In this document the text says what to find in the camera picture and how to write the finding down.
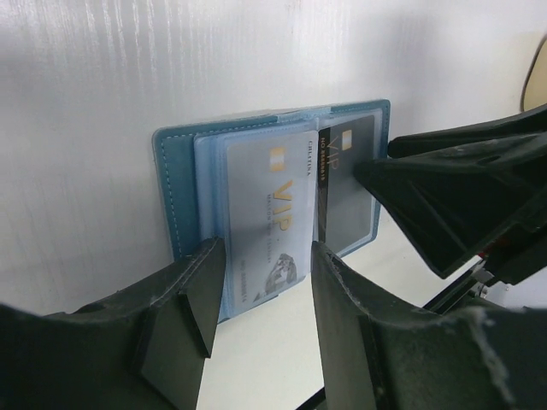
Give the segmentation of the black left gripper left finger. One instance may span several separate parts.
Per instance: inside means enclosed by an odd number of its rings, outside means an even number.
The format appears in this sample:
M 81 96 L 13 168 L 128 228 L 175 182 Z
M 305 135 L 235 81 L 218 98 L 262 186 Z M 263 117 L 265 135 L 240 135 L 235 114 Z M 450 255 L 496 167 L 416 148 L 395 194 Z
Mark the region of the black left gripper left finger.
M 2 305 L 2 408 L 195 408 L 225 268 L 215 237 L 74 313 Z

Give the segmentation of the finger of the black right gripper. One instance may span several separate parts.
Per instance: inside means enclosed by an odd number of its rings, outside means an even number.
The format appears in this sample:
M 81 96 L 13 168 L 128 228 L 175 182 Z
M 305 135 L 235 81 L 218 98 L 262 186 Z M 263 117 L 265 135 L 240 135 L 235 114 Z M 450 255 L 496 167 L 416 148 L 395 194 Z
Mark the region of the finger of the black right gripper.
M 439 149 L 546 132 L 546 105 L 499 120 L 394 138 L 388 144 L 390 158 L 425 154 Z
M 544 133 L 364 161 L 354 175 L 440 278 L 514 227 L 546 228 Z

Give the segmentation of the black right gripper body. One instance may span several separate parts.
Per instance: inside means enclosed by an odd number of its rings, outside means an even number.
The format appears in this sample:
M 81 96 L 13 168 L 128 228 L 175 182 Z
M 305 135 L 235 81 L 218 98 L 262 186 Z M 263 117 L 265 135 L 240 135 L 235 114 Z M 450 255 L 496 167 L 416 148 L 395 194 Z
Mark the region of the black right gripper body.
M 495 284 L 517 285 L 546 267 L 546 228 L 530 232 L 517 226 L 479 253 L 481 261 L 433 297 L 424 308 L 446 314 L 459 308 L 493 308 L 485 299 Z

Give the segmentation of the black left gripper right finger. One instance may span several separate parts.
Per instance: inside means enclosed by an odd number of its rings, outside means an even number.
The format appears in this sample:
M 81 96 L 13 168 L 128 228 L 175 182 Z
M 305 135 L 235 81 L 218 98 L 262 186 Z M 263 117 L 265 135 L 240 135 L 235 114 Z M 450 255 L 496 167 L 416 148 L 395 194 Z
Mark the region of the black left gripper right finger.
M 416 307 L 311 247 L 326 404 L 331 409 L 543 409 L 546 312 Z

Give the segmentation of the black VIP credit card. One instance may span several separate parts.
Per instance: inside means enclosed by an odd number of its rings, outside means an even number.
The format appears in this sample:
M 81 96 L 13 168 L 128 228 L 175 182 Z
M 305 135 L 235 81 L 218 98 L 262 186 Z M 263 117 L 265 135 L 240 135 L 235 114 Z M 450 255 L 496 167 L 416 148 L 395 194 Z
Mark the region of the black VIP credit card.
M 354 168 L 376 153 L 376 116 L 360 114 L 327 122 L 319 131 L 316 239 L 339 255 L 367 242 L 374 202 Z

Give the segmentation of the white credit card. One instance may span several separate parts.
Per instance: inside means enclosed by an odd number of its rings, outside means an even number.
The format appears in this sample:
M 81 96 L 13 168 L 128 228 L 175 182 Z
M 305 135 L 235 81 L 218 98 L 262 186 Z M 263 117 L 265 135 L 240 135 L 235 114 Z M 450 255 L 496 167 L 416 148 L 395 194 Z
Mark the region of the white credit card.
M 287 290 L 309 272 L 317 140 L 316 131 L 306 131 L 227 148 L 235 314 Z

